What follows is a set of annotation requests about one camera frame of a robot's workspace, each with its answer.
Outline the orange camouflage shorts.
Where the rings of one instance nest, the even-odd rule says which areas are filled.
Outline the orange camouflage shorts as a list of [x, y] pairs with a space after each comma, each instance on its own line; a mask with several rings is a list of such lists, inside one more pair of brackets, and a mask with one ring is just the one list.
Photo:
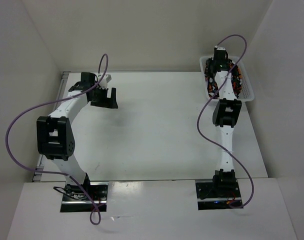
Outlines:
[[[205, 82], [206, 82], [206, 89], [208, 92], [208, 96], [212, 97], [216, 91], [219, 89], [216, 81], [214, 74], [210, 72], [209, 67], [210, 64], [212, 64], [214, 61], [211, 58], [208, 58], [205, 62], [204, 66], [204, 77], [205, 77]], [[233, 88], [234, 95], [236, 98], [239, 97], [241, 91], [242, 91], [242, 72], [239, 69], [239, 67], [236, 65], [231, 72], [231, 84]]]

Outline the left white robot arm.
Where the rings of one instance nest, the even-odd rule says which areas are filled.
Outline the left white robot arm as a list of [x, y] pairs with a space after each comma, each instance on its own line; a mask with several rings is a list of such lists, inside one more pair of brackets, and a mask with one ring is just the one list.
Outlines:
[[92, 187], [88, 174], [82, 170], [74, 155], [76, 143], [71, 124], [87, 105], [118, 108], [116, 88], [110, 89], [111, 96], [108, 96], [111, 79], [109, 74], [82, 72], [80, 81], [68, 90], [68, 100], [36, 121], [38, 152], [65, 174], [65, 187], [56, 187], [55, 190], [76, 201], [87, 200], [92, 194]]

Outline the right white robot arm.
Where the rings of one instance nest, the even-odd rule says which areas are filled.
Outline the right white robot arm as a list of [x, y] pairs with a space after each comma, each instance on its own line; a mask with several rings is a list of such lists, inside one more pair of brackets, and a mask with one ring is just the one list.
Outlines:
[[206, 73], [209, 83], [216, 83], [218, 102], [213, 112], [212, 122], [220, 133], [220, 145], [224, 147], [221, 160], [211, 184], [211, 194], [215, 198], [232, 198], [237, 187], [233, 158], [233, 132], [241, 111], [242, 102], [237, 100], [232, 85], [230, 61], [224, 57], [212, 57], [208, 60]]

